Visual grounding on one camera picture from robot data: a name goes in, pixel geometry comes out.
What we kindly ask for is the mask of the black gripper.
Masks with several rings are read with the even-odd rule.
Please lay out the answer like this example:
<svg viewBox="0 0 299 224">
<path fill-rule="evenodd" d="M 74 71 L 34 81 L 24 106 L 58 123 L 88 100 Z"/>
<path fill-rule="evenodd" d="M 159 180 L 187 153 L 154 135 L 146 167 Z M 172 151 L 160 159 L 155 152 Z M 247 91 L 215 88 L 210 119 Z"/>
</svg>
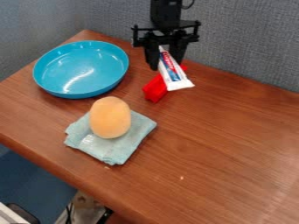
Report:
<svg viewBox="0 0 299 224">
<path fill-rule="evenodd" d="M 190 43 L 199 41 L 199 20 L 182 20 L 183 10 L 194 6 L 195 0 L 189 5 L 183 0 L 151 0 L 150 4 L 150 25 L 146 27 L 134 25 L 132 45 L 144 47 L 146 62 L 154 71 L 159 64 L 159 45 L 170 45 L 170 54 L 178 64 L 182 64 L 183 57 Z"/>
</svg>

